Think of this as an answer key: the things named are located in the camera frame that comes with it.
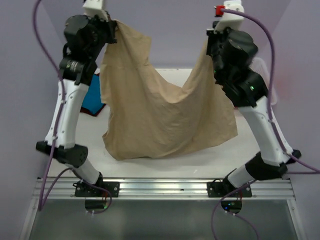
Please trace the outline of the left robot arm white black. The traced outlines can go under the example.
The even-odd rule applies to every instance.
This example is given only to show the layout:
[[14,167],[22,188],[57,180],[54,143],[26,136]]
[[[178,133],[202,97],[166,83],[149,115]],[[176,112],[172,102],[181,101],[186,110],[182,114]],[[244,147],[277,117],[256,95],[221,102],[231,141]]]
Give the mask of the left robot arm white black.
[[67,19],[63,57],[59,63],[58,97],[50,129],[36,150],[59,163],[73,168],[88,182],[86,190],[92,196],[103,193],[101,177],[88,160],[88,148],[76,144],[76,128],[84,98],[97,69],[96,59],[106,44],[115,44],[117,23],[98,16],[75,15]]

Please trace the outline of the beige t shirt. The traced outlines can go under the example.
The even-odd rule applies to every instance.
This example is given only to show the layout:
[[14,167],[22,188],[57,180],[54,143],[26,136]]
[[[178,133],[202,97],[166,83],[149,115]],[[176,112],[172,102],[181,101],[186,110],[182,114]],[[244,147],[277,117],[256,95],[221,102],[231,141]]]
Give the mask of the beige t shirt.
[[216,84],[206,47],[186,82],[177,86],[150,63],[149,36],[122,22],[115,36],[99,74],[101,101],[110,109],[102,139],[114,159],[185,155],[238,135],[234,106]]

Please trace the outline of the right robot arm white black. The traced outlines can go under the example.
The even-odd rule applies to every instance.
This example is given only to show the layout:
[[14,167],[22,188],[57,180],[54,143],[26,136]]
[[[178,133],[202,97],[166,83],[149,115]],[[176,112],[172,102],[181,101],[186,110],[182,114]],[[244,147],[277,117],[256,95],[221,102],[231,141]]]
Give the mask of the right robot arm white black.
[[227,196],[235,196],[248,182],[282,178],[287,165],[300,158],[301,152],[292,149],[282,133],[276,138],[272,124],[274,114],[268,113],[268,88],[260,74],[250,68],[258,52],[253,38],[246,32],[229,27],[222,31],[208,29],[206,54],[211,57],[216,84],[247,121],[259,146],[259,152],[247,163],[230,172],[221,183]]

